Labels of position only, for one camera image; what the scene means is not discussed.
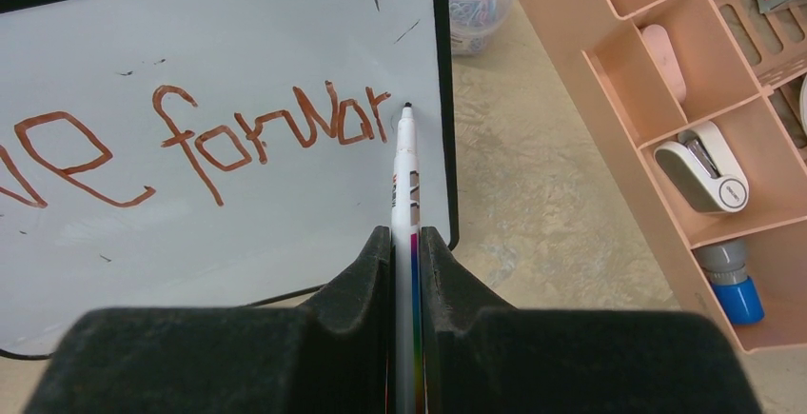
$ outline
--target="desk organizer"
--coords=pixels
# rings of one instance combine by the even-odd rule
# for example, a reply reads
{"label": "desk organizer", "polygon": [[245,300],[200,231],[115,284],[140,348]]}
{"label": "desk organizer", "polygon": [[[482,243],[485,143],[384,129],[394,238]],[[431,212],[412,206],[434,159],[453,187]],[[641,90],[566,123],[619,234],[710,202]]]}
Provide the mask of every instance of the desk organizer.
{"label": "desk organizer", "polygon": [[[807,346],[807,168],[772,99],[797,112],[807,10],[758,14],[756,0],[521,0],[684,309],[743,351]],[[679,103],[641,29],[663,26],[686,83]],[[749,183],[740,212],[694,211],[653,152],[719,127]],[[731,325],[693,250],[742,238],[765,317]]]}

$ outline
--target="paper clip container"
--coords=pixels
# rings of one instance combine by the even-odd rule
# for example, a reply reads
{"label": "paper clip container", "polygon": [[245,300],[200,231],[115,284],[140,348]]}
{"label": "paper clip container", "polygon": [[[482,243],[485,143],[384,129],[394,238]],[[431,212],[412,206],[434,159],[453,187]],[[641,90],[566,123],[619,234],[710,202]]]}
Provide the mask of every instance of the paper clip container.
{"label": "paper clip container", "polygon": [[487,47],[502,25],[513,0],[448,0],[451,52],[476,55]]}

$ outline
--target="stapler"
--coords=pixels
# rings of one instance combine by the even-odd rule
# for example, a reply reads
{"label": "stapler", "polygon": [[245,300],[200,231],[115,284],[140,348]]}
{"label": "stapler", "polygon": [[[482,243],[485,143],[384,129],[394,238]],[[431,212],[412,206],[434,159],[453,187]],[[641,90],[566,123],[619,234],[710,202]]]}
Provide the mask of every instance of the stapler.
{"label": "stapler", "polygon": [[738,212],[748,204],[748,179],[713,122],[662,143],[654,157],[695,211]]}

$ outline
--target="pink eraser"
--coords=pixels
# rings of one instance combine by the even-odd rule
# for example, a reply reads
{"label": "pink eraser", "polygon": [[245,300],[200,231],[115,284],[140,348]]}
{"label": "pink eraser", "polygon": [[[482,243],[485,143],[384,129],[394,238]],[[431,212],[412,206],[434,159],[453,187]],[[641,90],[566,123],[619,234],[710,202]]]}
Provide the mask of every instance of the pink eraser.
{"label": "pink eraser", "polygon": [[647,45],[650,56],[659,66],[661,77],[673,91],[676,100],[683,103],[686,99],[686,83],[683,82],[679,59],[673,50],[667,30],[658,24],[653,24],[641,30],[641,37],[644,38],[644,44]]}

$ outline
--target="gray cap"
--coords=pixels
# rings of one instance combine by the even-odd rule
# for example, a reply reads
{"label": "gray cap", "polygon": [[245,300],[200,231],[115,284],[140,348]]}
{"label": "gray cap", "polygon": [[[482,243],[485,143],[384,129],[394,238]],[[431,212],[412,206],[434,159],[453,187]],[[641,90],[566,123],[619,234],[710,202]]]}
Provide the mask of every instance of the gray cap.
{"label": "gray cap", "polygon": [[699,247],[693,252],[709,282],[716,286],[733,286],[748,279],[745,271],[745,260],[748,258],[745,240],[737,238]]}

